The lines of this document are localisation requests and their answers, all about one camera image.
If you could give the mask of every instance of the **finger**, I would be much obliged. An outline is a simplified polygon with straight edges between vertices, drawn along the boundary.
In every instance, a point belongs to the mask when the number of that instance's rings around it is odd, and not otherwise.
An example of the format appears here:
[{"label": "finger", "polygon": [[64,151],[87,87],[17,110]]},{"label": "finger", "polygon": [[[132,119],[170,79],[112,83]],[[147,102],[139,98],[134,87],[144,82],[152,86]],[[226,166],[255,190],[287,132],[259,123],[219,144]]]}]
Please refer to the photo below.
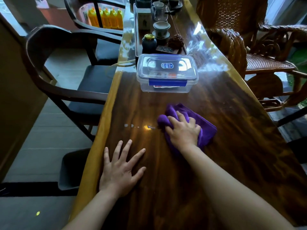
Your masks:
[{"label": "finger", "polygon": [[141,156],[144,154],[144,152],[146,151],[146,149],[142,149],[140,150],[137,154],[135,154],[130,161],[128,161],[127,163],[127,168],[129,170],[132,170],[133,166],[135,166],[136,162],[138,162],[138,160],[141,158]]},{"label": "finger", "polygon": [[119,153],[120,153],[120,149],[122,148],[122,140],[120,140],[114,150],[113,153],[113,158],[112,158],[112,163],[117,162],[118,161],[118,157],[119,157]]},{"label": "finger", "polygon": [[196,124],[195,127],[196,127],[196,132],[197,132],[197,135],[198,135],[201,131],[201,127],[198,124]]},{"label": "finger", "polygon": [[131,182],[135,185],[141,177],[143,177],[146,167],[140,168],[137,173],[131,178]]},{"label": "finger", "polygon": [[178,119],[180,120],[180,122],[187,123],[185,116],[183,114],[181,114],[179,111],[176,111],[176,113],[178,115]]},{"label": "finger", "polygon": [[196,120],[194,118],[189,117],[189,123],[194,127]]},{"label": "finger", "polygon": [[179,123],[179,121],[175,119],[173,116],[167,116],[167,118],[169,119],[169,121],[174,127]]},{"label": "finger", "polygon": [[167,132],[168,135],[172,135],[173,134],[173,130],[169,126],[165,127],[165,131]]},{"label": "finger", "polygon": [[107,165],[107,164],[110,163],[110,157],[109,157],[109,149],[108,149],[108,147],[105,147],[105,148],[104,148],[103,161],[104,161],[104,165]]},{"label": "finger", "polygon": [[122,154],[120,155],[120,159],[119,159],[120,161],[126,162],[127,155],[128,155],[131,144],[132,144],[132,140],[130,139],[130,140],[128,140],[127,144],[125,145],[124,149],[122,150]]}]

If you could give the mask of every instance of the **glass pitcher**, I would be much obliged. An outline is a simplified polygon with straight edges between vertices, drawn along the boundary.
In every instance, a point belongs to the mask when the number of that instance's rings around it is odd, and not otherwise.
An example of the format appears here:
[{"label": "glass pitcher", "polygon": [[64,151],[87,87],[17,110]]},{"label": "glass pitcher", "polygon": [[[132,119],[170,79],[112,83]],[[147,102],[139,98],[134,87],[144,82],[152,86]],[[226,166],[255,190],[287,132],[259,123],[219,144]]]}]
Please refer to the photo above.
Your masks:
[{"label": "glass pitcher", "polygon": [[168,15],[165,14],[166,5],[160,1],[155,1],[151,5],[151,18],[154,22],[160,22],[160,21],[166,21],[168,18]]}]

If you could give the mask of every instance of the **purple cloth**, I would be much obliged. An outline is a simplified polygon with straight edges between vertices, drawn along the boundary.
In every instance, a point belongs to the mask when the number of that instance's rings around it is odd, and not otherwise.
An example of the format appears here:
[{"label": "purple cloth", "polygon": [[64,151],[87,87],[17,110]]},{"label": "purple cloth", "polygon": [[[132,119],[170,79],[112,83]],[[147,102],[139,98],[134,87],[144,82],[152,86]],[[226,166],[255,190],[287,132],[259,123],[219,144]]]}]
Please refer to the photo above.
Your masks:
[{"label": "purple cloth", "polygon": [[[186,108],[184,105],[179,103],[177,105],[168,105],[165,111],[165,115],[159,115],[157,120],[158,125],[164,132],[166,126],[169,126],[172,129],[174,129],[173,125],[171,124],[167,116],[172,116],[179,121],[176,111],[182,113],[185,116],[187,122],[189,122],[189,117],[194,118],[196,120],[196,124],[198,124],[201,127],[201,131],[198,135],[197,146],[201,150],[203,150],[204,146],[206,146],[213,138],[213,136],[216,134],[217,132],[216,126],[205,120],[202,116],[198,115],[197,113],[194,113],[189,108]],[[179,151],[172,145],[169,135],[166,132],[165,132],[165,138],[171,150],[173,152],[179,153]]]}]

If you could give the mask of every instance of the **clear plastic box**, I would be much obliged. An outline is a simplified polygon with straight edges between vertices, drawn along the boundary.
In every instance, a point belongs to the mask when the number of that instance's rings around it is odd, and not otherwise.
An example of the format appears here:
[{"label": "clear plastic box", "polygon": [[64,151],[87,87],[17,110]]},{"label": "clear plastic box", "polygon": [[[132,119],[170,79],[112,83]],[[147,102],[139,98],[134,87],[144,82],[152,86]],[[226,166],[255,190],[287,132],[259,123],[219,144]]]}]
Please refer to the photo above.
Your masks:
[{"label": "clear plastic box", "polygon": [[188,55],[141,54],[136,78],[143,92],[188,93],[198,82],[198,72]]}]

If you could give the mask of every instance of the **wooden table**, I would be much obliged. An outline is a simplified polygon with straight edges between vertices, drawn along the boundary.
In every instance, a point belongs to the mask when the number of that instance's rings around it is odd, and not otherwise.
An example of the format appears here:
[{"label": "wooden table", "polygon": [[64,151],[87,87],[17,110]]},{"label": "wooden table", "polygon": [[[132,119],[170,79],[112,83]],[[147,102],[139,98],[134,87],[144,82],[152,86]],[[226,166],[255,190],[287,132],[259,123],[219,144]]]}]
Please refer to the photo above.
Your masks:
[{"label": "wooden table", "polygon": [[[244,80],[209,40],[190,1],[183,3],[173,20],[198,66],[198,84],[187,94],[147,93],[140,89],[135,67],[117,69],[71,219],[97,193],[104,147],[112,157],[119,140],[132,139],[128,159],[146,148],[132,174],[141,166],[147,170],[116,203],[106,229],[223,229],[189,165],[170,152],[159,129],[148,128],[157,126],[167,104],[180,102],[217,127],[205,147],[210,158],[293,225],[307,225],[306,174]],[[134,59],[133,25],[127,4],[119,61]]]}]

